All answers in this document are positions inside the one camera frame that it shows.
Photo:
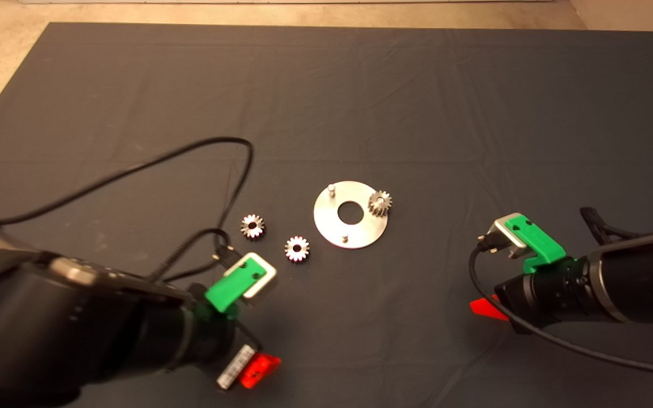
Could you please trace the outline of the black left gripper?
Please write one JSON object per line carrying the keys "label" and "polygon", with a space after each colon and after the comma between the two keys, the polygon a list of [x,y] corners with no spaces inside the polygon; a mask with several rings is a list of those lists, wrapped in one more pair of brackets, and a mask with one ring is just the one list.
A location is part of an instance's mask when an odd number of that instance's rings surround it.
{"label": "black left gripper", "polygon": [[257,353],[262,343],[238,318],[218,312],[210,304],[198,304],[190,343],[190,362],[210,378],[220,392],[239,383],[256,387],[282,364],[277,356]]}

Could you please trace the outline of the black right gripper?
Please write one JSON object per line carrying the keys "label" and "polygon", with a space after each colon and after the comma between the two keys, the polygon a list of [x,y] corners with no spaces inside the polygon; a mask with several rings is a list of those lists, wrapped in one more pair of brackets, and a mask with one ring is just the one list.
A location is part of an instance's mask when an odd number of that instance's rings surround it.
{"label": "black right gripper", "polygon": [[[503,307],[537,328],[563,322],[593,321],[593,292],[583,263],[554,263],[533,274],[521,274],[497,285]],[[470,302],[479,317],[508,322],[510,318],[488,299]]]}

